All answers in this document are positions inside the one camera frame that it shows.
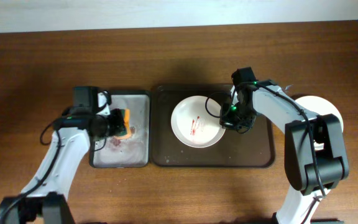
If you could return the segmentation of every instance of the black tray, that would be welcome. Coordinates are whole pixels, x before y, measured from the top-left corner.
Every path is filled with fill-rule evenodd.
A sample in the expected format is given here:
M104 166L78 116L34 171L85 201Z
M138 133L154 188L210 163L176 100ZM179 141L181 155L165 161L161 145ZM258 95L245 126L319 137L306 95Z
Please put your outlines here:
M230 92L232 85L162 85L152 91L150 158L158 166L266 168L275 160L272 124L258 116L246 134L226 130L222 139L206 148L193 148L179 141L171 129L171 114L189 96ZM212 99L221 104L224 95Z

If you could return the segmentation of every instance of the sponge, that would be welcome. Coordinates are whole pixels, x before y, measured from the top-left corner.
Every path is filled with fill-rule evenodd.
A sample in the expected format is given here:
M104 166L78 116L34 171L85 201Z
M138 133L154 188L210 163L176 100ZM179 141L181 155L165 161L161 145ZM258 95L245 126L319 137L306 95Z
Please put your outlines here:
M122 117L124 118L124 127L126 130L126 133L122 132L120 136L114 136L114 138L123 140L123 139L129 139L132 136L131 129L129 127L129 118L131 118L131 111L129 109L121 109Z

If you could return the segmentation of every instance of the wooden table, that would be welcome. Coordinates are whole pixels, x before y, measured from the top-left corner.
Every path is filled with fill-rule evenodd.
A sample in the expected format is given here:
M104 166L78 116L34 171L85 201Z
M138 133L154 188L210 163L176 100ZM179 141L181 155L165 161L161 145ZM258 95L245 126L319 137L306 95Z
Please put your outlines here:
M0 34L0 202L32 178L48 147L41 130L71 88L259 80L334 103L344 119L350 176L314 218L358 223L358 21ZM94 169L82 160L68 203L78 223L218 223L270 218L287 194L284 135L268 169Z

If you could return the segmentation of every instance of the dirty bowl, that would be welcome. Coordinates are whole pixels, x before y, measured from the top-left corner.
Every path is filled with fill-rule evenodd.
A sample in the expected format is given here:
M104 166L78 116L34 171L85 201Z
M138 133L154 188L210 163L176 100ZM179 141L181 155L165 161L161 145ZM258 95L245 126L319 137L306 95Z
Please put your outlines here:
M172 112L172 131L187 146L212 146L224 134L225 129L219 125L219 118L214 118L206 112L205 101L205 96L191 96L177 104ZM208 110L218 116L221 106L209 99Z

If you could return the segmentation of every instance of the plate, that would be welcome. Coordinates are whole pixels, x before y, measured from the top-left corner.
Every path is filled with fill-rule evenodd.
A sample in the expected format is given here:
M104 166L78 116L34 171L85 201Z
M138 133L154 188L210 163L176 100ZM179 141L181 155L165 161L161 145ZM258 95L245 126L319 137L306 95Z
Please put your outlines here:
M191 96L182 100L172 112L171 127L175 136L187 146L208 147L217 143L225 129L205 110L205 96ZM221 106L214 100L208 100L210 113L219 115Z
M338 109L328 100L318 97L318 96L303 96L295 100L295 102L299 103L304 108L316 112L320 115L326 115L326 114L333 114L341 123L342 133L343 133L343 119L338 111ZM324 144L314 142L314 148L316 150L322 150L324 149Z

